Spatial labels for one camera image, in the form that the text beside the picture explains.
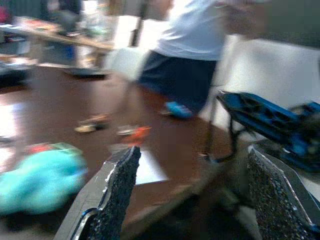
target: white shirt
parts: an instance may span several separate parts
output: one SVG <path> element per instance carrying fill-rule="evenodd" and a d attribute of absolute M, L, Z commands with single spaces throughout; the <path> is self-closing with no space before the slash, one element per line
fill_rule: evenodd
<path fill-rule="evenodd" d="M 168 57 L 219 60 L 224 34 L 215 1 L 176 0 L 154 50 Z"/>

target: cluttered desk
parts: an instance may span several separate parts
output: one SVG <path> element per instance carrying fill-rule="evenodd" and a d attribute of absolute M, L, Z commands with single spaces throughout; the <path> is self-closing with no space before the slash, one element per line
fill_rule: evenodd
<path fill-rule="evenodd" d="M 206 122 L 197 117 L 184 121 L 159 114 L 163 96 L 117 74 L 83 80 L 57 68 L 36 67 L 26 86 L 3 88 L 1 93 L 1 135 L 13 140 L 13 148 L 2 156 L 3 173 L 16 168 L 27 146 L 45 143 L 37 145 L 38 150 L 63 142 L 82 152 L 87 182 L 121 144 L 134 140 L 140 145 L 137 185 L 126 211 L 122 239 L 141 233 L 190 196 L 207 168 L 197 160 L 205 141 Z M 103 120 L 100 114 L 108 116 L 103 127 L 93 130 L 90 126 L 86 133 L 79 132 L 85 120 Z M 122 136 L 126 129 L 119 127 L 128 125 L 147 127 L 148 135 L 142 142 L 133 138 L 126 142 Z M 230 150 L 229 139 L 219 129 L 216 137 L 221 140 L 215 143 L 215 154 L 223 156 Z M 1 239 L 53 239 L 72 201 L 51 213 L 3 217 Z"/>

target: person's leg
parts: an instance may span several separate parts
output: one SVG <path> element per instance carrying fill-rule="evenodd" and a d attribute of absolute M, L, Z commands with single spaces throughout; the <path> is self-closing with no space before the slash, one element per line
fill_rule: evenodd
<path fill-rule="evenodd" d="M 197 114 L 206 104 L 216 61 L 174 58 L 167 79 L 171 79 L 169 97 Z"/>
<path fill-rule="evenodd" d="M 170 71 L 173 57 L 161 55 L 155 51 L 150 51 L 143 67 L 138 83 L 159 94 L 168 94 L 167 71 Z"/>

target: brown tabletop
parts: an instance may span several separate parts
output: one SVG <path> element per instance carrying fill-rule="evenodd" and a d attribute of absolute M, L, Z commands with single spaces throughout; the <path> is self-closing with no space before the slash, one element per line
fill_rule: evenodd
<path fill-rule="evenodd" d="M 173 201 L 203 174 L 204 164 L 197 160 L 197 153 L 203 149 L 207 123 L 197 117 L 179 120 L 160 115 L 158 112 L 165 101 L 163 96 L 128 83 L 117 74 L 107 79 L 77 79 L 57 68 L 38 67 L 27 87 L 0 90 L 0 135 L 15 137 L 17 149 L 17 158 L 0 162 L 0 170 L 11 169 L 26 145 L 65 142 L 83 151 L 89 180 L 110 157 L 108 146 L 120 143 L 122 138 L 116 134 L 117 127 L 150 126 L 152 129 L 143 147 L 152 152 L 169 180 L 135 186 L 123 223 L 124 233 L 132 231 L 144 216 Z M 78 121 L 95 113 L 112 114 L 107 129 L 88 134 L 74 131 Z M 215 154 L 228 153 L 226 132 L 216 129 L 215 137 L 219 139 L 215 143 Z M 53 239 L 68 206 L 40 216 L 3 217 L 0 238 Z"/>

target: blue stuffed toy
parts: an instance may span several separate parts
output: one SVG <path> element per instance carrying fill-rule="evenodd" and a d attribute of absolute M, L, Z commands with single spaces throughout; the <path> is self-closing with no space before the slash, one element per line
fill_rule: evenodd
<path fill-rule="evenodd" d="M 0 214 L 43 214 L 62 207 L 85 184 L 86 169 L 81 154 L 68 149 L 27 156 L 15 170 L 0 176 Z"/>

